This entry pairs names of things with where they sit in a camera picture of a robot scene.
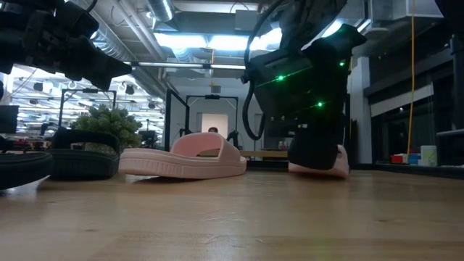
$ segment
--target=black strap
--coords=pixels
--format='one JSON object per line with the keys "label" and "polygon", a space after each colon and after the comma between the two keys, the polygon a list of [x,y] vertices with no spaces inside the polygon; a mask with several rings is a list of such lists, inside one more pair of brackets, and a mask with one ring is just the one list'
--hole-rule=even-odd
{"label": "black strap", "polygon": [[112,147],[119,154],[119,139],[108,133],[97,133],[87,130],[68,130],[60,128],[53,136],[52,149],[70,149],[71,144],[91,142]]}

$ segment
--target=ceiling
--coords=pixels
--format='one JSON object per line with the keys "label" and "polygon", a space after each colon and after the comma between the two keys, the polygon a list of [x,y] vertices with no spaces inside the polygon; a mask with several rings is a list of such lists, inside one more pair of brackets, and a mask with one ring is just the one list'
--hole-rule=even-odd
{"label": "ceiling", "polygon": [[[91,2],[91,0],[71,1],[83,8]],[[100,24],[99,31],[92,39],[94,43],[106,53],[124,61],[214,62],[223,65],[242,65],[247,36],[254,27],[259,13],[271,2],[271,0],[246,0],[243,3],[231,0],[172,0],[175,7],[174,18],[168,22],[154,22],[151,18],[153,16],[148,15],[150,12],[147,1],[98,0],[91,12]],[[387,33],[384,36],[371,38],[366,45],[355,49],[355,56],[383,53],[411,37],[410,13],[407,12],[408,9],[401,10],[395,5],[407,7],[410,0],[370,0],[367,2],[368,17],[365,17],[365,3],[365,0],[348,0],[339,16],[317,37],[336,30],[334,29],[336,25],[342,23],[357,26],[364,34],[378,28],[386,28]],[[436,15],[433,4],[433,0],[418,2],[418,10],[428,13],[415,14],[418,16],[416,32],[426,30],[440,19],[439,15]],[[253,43],[251,57],[278,48],[280,29],[271,27],[269,22],[264,28],[261,36]],[[205,47],[214,47],[214,51]],[[181,95],[205,95],[210,93],[210,84],[213,83],[221,86],[221,95],[224,96],[245,97],[248,91],[248,86],[243,85],[239,80],[242,72],[236,70],[174,70],[153,67],[134,69],[132,75],[113,79],[110,90],[117,92],[118,107],[125,107],[133,113],[139,112],[138,117],[142,122],[147,116],[142,112],[152,112],[150,116],[155,123],[150,128],[157,130],[164,127],[163,122],[159,120],[163,116],[164,108],[162,104],[158,104],[158,108],[150,110],[148,103],[149,100],[159,103],[158,99],[164,99],[168,89]],[[30,80],[24,84],[24,79],[29,77]],[[13,95],[13,102],[31,108],[27,113],[40,115],[40,119],[43,118],[44,112],[38,111],[37,108],[41,106],[59,108],[62,89],[92,87],[86,80],[74,83],[63,75],[50,75],[28,67],[17,67],[14,79],[14,85],[10,88],[15,90],[20,87],[22,90]],[[46,83],[44,85],[47,86],[47,90],[34,90],[34,83],[37,82]],[[126,95],[125,89],[129,85],[134,86],[134,95]],[[104,94],[76,93],[75,95],[87,101],[86,103],[93,102],[93,105],[111,104],[105,101],[108,98]],[[38,104],[32,106],[31,99],[37,99]],[[66,106],[70,109],[86,109],[85,104],[82,105],[73,98],[69,99]],[[75,118],[73,116],[75,116],[74,112],[65,113],[65,117],[70,117],[65,123],[72,122]]]}

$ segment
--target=desk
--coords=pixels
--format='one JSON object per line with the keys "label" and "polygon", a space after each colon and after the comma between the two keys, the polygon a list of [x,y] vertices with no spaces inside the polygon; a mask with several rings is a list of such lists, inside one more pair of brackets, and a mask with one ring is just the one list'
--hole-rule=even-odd
{"label": "desk", "polygon": [[354,171],[33,183],[0,196],[8,261],[462,260],[464,182]]}

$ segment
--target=ventilation duct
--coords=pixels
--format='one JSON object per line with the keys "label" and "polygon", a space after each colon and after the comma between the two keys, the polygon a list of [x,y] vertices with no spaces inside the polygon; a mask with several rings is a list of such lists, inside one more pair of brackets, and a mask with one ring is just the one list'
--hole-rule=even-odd
{"label": "ventilation duct", "polygon": [[[81,7],[87,7],[90,4],[90,0],[72,0],[72,2]],[[106,22],[95,11],[92,11],[91,14],[100,24],[99,29],[91,37],[95,46],[120,61],[136,61],[136,56],[128,50]],[[159,80],[153,78],[146,69],[136,67],[132,70],[132,76],[148,95],[165,96],[166,87]]]}
{"label": "ventilation duct", "polygon": [[175,58],[177,58],[179,62],[185,62],[185,63],[195,62],[195,57],[191,53],[191,50],[189,48],[173,48],[173,53],[175,55]]}
{"label": "ventilation duct", "polygon": [[443,18],[434,0],[371,0],[372,18],[398,20],[412,15],[416,17]]}
{"label": "ventilation duct", "polygon": [[[196,58],[190,48],[172,48],[173,53],[177,61],[173,62],[183,62],[183,63],[205,63],[204,60]],[[210,70],[208,69],[190,69],[194,72],[203,74],[204,77],[210,77]]]}
{"label": "ventilation duct", "polygon": [[174,5],[171,0],[146,0],[146,5],[158,22],[167,22],[174,17]]}

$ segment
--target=computer screen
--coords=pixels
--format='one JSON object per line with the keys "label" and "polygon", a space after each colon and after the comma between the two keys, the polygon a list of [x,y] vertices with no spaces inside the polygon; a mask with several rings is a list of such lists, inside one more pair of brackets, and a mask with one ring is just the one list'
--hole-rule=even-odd
{"label": "computer screen", "polygon": [[16,133],[19,109],[19,106],[0,105],[0,133]]}

